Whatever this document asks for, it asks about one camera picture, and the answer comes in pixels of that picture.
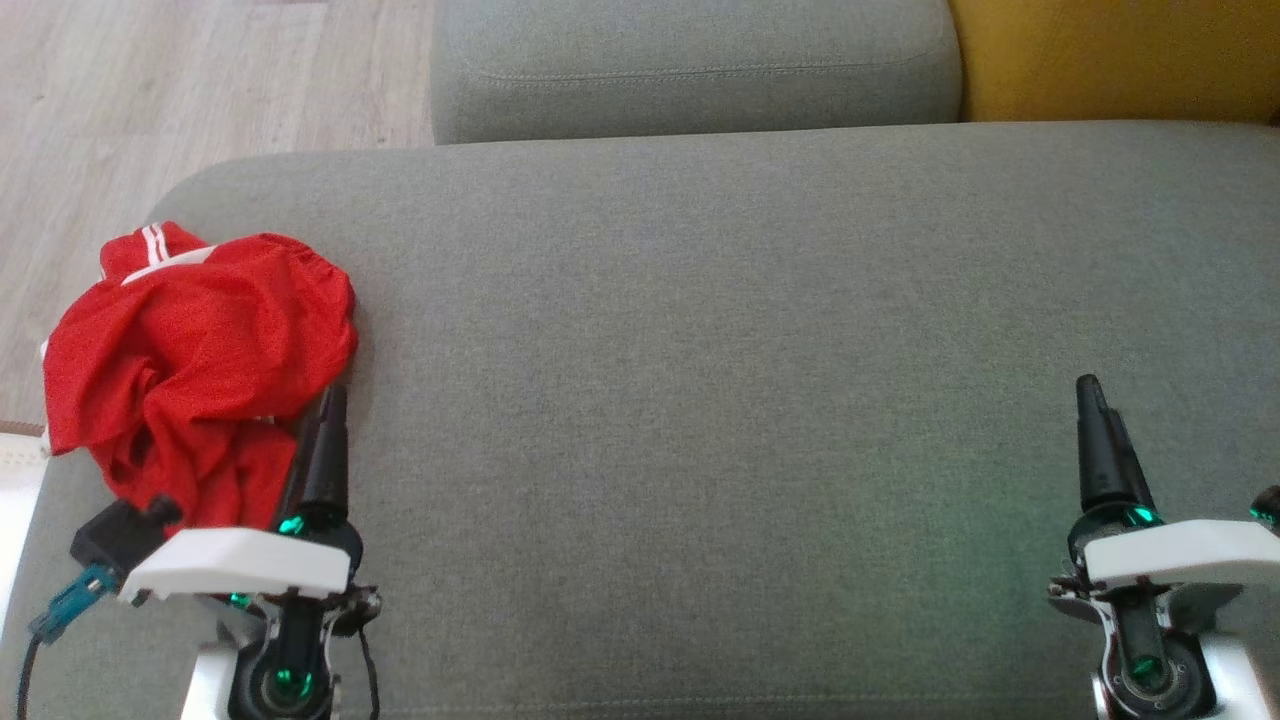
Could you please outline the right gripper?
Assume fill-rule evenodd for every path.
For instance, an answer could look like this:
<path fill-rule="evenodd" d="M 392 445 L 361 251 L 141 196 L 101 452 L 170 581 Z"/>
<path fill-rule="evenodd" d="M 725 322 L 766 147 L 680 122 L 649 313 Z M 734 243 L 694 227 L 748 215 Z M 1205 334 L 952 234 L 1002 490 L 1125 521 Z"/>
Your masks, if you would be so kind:
<path fill-rule="evenodd" d="M 1068 534 L 1069 571 L 1050 582 L 1052 597 L 1143 585 L 1280 585 L 1280 536 L 1267 527 L 1161 519 L 1125 420 L 1096 375 L 1076 378 L 1076 447 L 1084 514 Z"/>

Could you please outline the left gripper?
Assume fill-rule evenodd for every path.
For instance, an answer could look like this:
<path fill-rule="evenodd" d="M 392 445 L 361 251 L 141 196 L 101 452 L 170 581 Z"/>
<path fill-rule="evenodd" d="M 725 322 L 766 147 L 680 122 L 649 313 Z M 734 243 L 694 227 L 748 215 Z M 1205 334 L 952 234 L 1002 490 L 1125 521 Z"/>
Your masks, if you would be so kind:
<path fill-rule="evenodd" d="M 122 600 L 211 596 L 242 610 L 268 603 L 279 620 L 332 623 L 334 635 L 356 635 L 378 619 L 379 589 L 355 580 L 364 542 L 343 518 L 349 506 L 347 410 L 347 387 L 329 386 L 307 425 L 297 427 L 274 532 L 179 530 L 125 577 Z"/>

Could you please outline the red sports shorts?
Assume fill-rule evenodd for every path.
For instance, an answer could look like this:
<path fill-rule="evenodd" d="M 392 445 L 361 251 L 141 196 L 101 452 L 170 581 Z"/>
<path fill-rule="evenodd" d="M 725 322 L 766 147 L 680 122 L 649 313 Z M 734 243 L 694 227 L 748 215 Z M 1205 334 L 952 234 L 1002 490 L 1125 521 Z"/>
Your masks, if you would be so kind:
<path fill-rule="evenodd" d="M 294 424 L 358 345 L 348 274 L 306 243 L 207 243 L 174 222 L 106 242 L 42 348 L 46 447 L 177 525 L 270 529 Z"/>

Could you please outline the white laundry basket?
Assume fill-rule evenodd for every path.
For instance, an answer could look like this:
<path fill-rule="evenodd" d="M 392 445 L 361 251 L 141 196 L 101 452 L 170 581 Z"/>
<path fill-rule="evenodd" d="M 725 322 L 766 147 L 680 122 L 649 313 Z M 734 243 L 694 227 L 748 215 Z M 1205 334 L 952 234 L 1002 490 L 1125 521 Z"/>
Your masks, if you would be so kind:
<path fill-rule="evenodd" d="M 42 427 L 0 419 L 0 638 L 49 459 Z"/>

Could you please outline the large grey fabric ottoman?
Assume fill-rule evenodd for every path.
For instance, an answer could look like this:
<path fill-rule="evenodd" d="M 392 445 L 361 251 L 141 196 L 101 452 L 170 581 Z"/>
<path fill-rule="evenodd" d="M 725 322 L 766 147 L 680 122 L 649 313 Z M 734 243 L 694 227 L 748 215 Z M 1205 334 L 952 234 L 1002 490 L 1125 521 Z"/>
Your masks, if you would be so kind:
<path fill-rule="evenodd" d="M 1280 484 L 1280 129 L 291 154 L 150 210 L 358 301 L 380 720 L 1093 720 L 1096 374 L 1172 519 Z"/>

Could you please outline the yellow sofa backrest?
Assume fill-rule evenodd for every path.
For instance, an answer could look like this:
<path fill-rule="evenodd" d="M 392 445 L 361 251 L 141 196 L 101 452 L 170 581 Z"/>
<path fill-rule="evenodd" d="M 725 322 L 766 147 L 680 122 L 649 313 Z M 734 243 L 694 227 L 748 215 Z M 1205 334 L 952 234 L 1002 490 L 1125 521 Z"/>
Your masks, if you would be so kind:
<path fill-rule="evenodd" d="M 1280 0 L 948 0 L 968 120 L 1280 126 Z"/>

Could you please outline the grey sofa seat cushion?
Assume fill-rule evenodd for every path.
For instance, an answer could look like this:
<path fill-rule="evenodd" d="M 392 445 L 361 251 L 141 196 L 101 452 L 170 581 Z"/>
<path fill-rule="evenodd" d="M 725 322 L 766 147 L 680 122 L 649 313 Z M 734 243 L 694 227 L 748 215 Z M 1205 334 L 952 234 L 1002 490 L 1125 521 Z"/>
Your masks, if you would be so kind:
<path fill-rule="evenodd" d="M 947 0 L 438 0 L 435 143 L 954 123 Z"/>

